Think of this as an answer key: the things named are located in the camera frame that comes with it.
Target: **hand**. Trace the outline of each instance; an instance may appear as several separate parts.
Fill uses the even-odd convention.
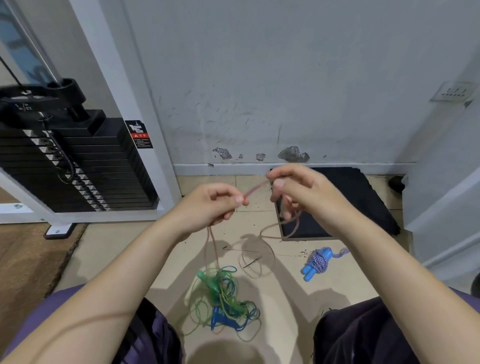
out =
[[[295,211],[305,210],[332,236],[348,225],[350,216],[360,212],[321,173],[301,164],[285,164],[271,170],[272,202],[282,196],[281,213],[292,219]]]
[[[235,186],[226,183],[201,184],[176,205],[168,215],[177,224],[182,238],[207,226],[228,220],[235,208],[248,200]]]

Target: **forearm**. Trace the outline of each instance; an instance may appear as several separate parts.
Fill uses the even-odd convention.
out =
[[[179,236],[169,215],[154,223],[32,332],[5,363],[110,363]]]
[[[478,359],[480,315],[371,220],[358,212],[347,220],[341,239],[419,360],[461,364]]]

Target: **fingernail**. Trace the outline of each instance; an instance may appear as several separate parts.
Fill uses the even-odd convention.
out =
[[[279,190],[281,190],[283,188],[283,186],[285,186],[285,180],[281,179],[281,178],[277,178],[274,182],[273,182],[273,186],[275,186],[276,188],[278,188]]]

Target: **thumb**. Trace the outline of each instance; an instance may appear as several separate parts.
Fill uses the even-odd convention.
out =
[[[291,178],[277,178],[273,182],[273,186],[305,207],[310,206],[312,203],[312,190]]]
[[[243,196],[229,196],[218,198],[213,203],[213,213],[215,217],[236,209],[243,203]]]

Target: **left hand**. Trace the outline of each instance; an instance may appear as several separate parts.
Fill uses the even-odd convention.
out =
[[[182,233],[189,235],[232,217],[248,200],[235,186],[226,183],[201,184],[176,205],[168,215]]]

